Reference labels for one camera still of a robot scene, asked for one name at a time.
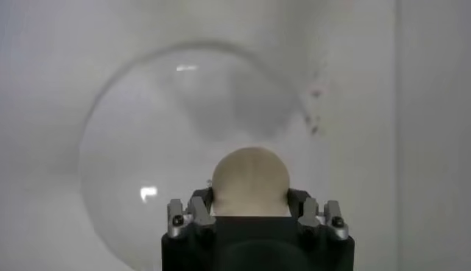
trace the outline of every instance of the screw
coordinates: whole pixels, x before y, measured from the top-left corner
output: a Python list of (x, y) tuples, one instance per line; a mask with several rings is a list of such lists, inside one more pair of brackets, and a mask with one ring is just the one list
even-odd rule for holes
[(333, 217), (332, 226), (335, 228), (343, 228), (345, 226), (344, 219), (341, 217)]
[(183, 225), (184, 221), (185, 220), (183, 219), (183, 216), (178, 214), (171, 220), (171, 223), (173, 224), (173, 226), (178, 227)]

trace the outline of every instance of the white wall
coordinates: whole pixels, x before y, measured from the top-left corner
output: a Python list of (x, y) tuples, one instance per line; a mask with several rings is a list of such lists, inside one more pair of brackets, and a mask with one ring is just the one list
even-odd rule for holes
[(401, 270), (471, 265), (471, 1), (402, 0)]
[[(0, 2), (0, 270), (127, 270), (96, 238), (77, 193), (86, 113), (127, 61), (157, 42), (225, 35), (287, 75), (303, 73), (295, 44), (269, 51), (291, 52), (279, 58), (265, 46), (280, 41), (251, 43), (257, 31), (244, 30), (263, 6), (253, 13), (238, 6), (245, 15), (239, 20), (235, 13), (208, 14), (204, 5), (182, 14), (188, 7), (182, 3)], [(394, 1), (331, 0), (317, 11), (312, 59), (314, 85), (324, 91), (319, 134), (327, 146), (329, 197), (341, 201), (357, 240), (357, 269), (395, 270)], [(205, 19), (195, 24), (193, 16)], [(229, 19), (237, 24), (213, 23)]]

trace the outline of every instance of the metal clamp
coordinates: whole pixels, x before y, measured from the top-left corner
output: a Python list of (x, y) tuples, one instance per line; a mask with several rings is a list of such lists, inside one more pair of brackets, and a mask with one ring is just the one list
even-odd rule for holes
[(324, 216), (330, 237), (339, 241), (347, 240), (349, 236), (348, 225), (341, 217), (338, 201), (329, 200), (327, 204), (324, 205)]
[(308, 197), (303, 204), (303, 213), (297, 221), (301, 226), (317, 228), (321, 225), (317, 219), (319, 214), (319, 204), (317, 204), (316, 199)]
[(167, 234), (170, 238), (184, 237), (185, 229), (193, 221), (191, 214), (183, 213), (183, 205), (180, 200), (173, 199), (167, 205)]
[(196, 233), (213, 233), (216, 218), (212, 217), (201, 197), (192, 197), (188, 201), (188, 207), (183, 211), (181, 200), (173, 199), (167, 205), (167, 234), (172, 239), (180, 239), (185, 236), (187, 227), (193, 223)]
[(210, 230), (214, 232), (216, 218), (212, 217), (201, 197), (192, 197), (188, 202), (188, 212), (193, 215), (193, 222), (196, 225), (196, 233)]

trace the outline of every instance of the metal bracket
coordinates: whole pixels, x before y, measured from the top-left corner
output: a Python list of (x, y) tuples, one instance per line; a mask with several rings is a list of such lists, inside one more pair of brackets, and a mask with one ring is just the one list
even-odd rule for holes
[(167, 205), (167, 234), (170, 238), (178, 239), (185, 236), (185, 229), (193, 220), (191, 214), (183, 213), (180, 200), (173, 199)]
[(201, 197), (192, 197), (188, 202), (188, 212), (193, 214), (193, 221), (200, 227), (208, 227), (216, 223), (216, 218), (212, 217)]
[(348, 225), (341, 217), (338, 201), (329, 200), (327, 204), (324, 205), (324, 216), (330, 237), (339, 241), (347, 240), (349, 236)]
[(314, 239), (319, 236), (320, 221), (317, 219), (319, 214), (319, 205), (316, 199), (312, 197), (306, 198), (302, 205), (302, 217), (298, 221), (298, 231), (307, 243), (313, 243)]

